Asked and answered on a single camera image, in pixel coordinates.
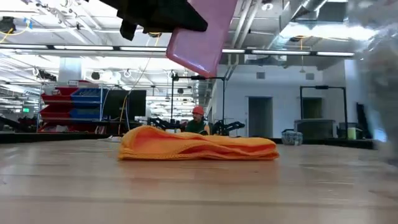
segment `person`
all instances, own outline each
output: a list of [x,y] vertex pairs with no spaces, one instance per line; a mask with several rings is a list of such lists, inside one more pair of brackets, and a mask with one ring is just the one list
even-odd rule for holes
[[205,110],[203,109],[203,107],[194,107],[192,111],[193,120],[188,122],[185,131],[198,134],[210,134],[209,125],[205,121],[203,115],[205,115]]

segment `black metal frame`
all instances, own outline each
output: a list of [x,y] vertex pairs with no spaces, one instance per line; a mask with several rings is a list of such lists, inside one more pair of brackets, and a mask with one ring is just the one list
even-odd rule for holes
[[191,80],[222,80],[223,81],[223,124],[225,124],[225,117],[224,117],[224,108],[225,108],[225,77],[203,77],[200,75],[194,75],[194,76],[189,76],[189,77],[179,77],[177,74],[172,75],[172,110],[171,110],[171,116],[170,119],[173,119],[173,96],[174,96],[174,82],[177,82],[178,79],[180,78],[186,78],[186,79],[191,79]]
[[343,101],[344,101],[344,124],[346,127],[346,139],[348,139],[348,122],[347,122],[347,95],[346,95],[346,88],[343,86],[328,86],[328,85],[321,85],[321,86],[300,86],[300,117],[304,119],[304,108],[303,108],[303,89],[304,88],[314,88],[316,90],[328,90],[328,89],[340,89],[343,90]]

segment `ceiling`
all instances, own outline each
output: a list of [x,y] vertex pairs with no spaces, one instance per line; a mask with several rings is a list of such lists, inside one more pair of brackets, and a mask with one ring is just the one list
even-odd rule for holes
[[[37,3],[48,4],[47,11]],[[371,35],[368,30],[357,29],[350,31],[343,24],[345,18],[345,2],[330,0],[320,10],[317,20],[291,22],[290,18],[302,3],[302,0],[239,0],[234,17],[225,41],[225,47],[277,49],[277,50],[319,50],[349,52],[353,49],[353,40],[366,38]],[[265,3],[271,3],[269,10],[262,10]],[[158,39],[148,34],[135,33],[132,41],[121,37],[119,28],[122,20],[116,17],[116,10],[99,0],[0,0],[0,17],[12,16],[16,30],[14,35],[5,38],[4,44],[62,44],[62,45],[125,45],[166,47],[170,34],[162,34]],[[245,6],[250,6],[243,17],[243,26],[239,28],[239,21],[244,14]],[[238,35],[238,42],[234,44],[234,36]],[[289,39],[297,35],[305,36],[301,41],[291,42]],[[171,62],[164,55],[112,55],[81,56],[82,69],[88,80],[94,71],[109,73],[119,80],[109,79],[108,83],[120,85],[171,85],[170,73],[176,71],[180,75],[194,75],[181,65]],[[274,63],[261,60],[250,64],[267,65]],[[0,80],[8,82],[39,82],[33,74],[34,68],[44,69],[58,75],[60,66],[59,55],[18,55],[0,52]],[[302,65],[317,66],[318,69],[333,65],[338,59],[325,57],[287,57],[285,61],[273,65]],[[243,59],[239,64],[247,63]],[[179,81],[178,85],[190,86],[192,89],[184,92],[195,99],[195,103],[206,105],[213,82]],[[169,88],[157,88],[149,92],[154,95],[169,94]]]

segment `computer monitor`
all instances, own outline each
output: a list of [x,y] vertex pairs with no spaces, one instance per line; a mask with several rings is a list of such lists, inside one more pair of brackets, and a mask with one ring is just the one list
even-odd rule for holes
[[[111,119],[118,118],[122,114],[123,102],[129,91],[110,90],[106,95],[104,102],[104,116],[110,116]],[[135,116],[145,116],[146,113],[146,90],[133,90],[130,92],[124,108],[127,108],[130,119]]]

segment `pink object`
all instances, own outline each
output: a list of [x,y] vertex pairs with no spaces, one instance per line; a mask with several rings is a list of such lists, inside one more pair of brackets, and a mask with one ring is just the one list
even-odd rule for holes
[[237,1],[191,0],[190,4],[207,21],[207,30],[175,29],[167,47],[167,58],[204,77],[217,76],[217,65]]

